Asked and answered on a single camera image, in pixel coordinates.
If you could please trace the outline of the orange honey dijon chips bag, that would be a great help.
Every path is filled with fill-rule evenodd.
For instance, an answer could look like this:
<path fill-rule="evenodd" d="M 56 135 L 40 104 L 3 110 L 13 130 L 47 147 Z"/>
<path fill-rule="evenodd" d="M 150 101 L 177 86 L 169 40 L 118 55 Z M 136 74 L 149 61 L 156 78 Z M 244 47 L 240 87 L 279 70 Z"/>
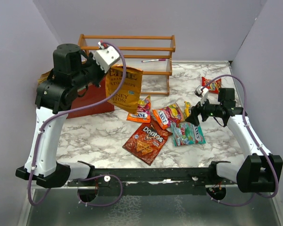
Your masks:
<path fill-rule="evenodd" d="M 121 89 L 108 101 L 112 105 L 127 111 L 137 113 L 138 101 L 142 88 L 143 71 L 126 68 L 126 78 Z M 116 65 L 110 68 L 105 78 L 106 96 L 109 97 L 118 88 L 123 76 L 123 66 Z"/>

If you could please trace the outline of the orange Fox's candy bag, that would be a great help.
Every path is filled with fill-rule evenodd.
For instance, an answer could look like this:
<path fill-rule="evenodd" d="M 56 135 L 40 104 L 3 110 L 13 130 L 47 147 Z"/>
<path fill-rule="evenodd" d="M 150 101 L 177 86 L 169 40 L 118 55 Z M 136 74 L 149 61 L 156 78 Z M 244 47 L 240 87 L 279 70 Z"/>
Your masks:
<path fill-rule="evenodd" d="M 137 113 L 129 113 L 126 120 L 138 123 L 150 123 L 151 121 L 151 96 L 148 95 L 144 99 L 139 99 Z"/>

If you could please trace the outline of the red Doritos bag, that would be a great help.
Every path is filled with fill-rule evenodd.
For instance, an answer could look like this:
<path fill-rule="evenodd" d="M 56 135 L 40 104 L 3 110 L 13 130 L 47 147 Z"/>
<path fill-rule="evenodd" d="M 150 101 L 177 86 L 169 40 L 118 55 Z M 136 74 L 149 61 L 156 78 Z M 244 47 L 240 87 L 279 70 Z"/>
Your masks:
<path fill-rule="evenodd" d="M 151 121 L 143 123 L 122 147 L 151 165 L 171 135 L 171 132 L 162 129 L 158 122 L 151 118 Z"/>

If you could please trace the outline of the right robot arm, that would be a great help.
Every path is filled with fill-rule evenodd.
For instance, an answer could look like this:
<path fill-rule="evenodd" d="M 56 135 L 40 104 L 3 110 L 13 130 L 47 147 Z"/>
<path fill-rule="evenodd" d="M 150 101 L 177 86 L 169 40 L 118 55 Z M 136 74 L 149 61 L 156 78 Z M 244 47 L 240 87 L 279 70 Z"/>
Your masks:
<path fill-rule="evenodd" d="M 276 193 L 283 160 L 262 144 L 243 107 L 236 106 L 235 90 L 221 88 L 218 104 L 209 102 L 207 88 L 199 86 L 195 94 L 200 97 L 200 101 L 191 107 L 191 114 L 186 122 L 199 126 L 200 121 L 205 122 L 209 117 L 222 119 L 224 127 L 233 133 L 244 156 L 242 164 L 212 162 L 207 172 L 208 181 L 218 184 L 223 179 L 228 179 L 236 183 L 243 193 Z"/>

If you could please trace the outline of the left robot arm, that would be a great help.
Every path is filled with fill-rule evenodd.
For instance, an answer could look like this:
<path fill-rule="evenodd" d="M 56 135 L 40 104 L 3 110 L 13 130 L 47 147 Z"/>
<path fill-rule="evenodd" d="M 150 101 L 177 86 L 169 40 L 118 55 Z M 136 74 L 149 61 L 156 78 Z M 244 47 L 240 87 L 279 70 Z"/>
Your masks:
<path fill-rule="evenodd" d="M 78 179 L 83 185 L 94 182 L 93 166 L 78 161 L 59 163 L 57 148 L 62 127 L 67 115 L 59 115 L 71 109 L 79 97 L 78 90 L 89 83 L 99 84 L 104 72 L 92 54 L 86 54 L 76 44 L 61 44 L 53 52 L 54 67 L 48 78 L 36 91 L 36 126 L 29 157 L 24 166 L 16 170 L 16 176 L 24 180 L 34 180 L 43 188 L 62 187 L 67 181 Z"/>

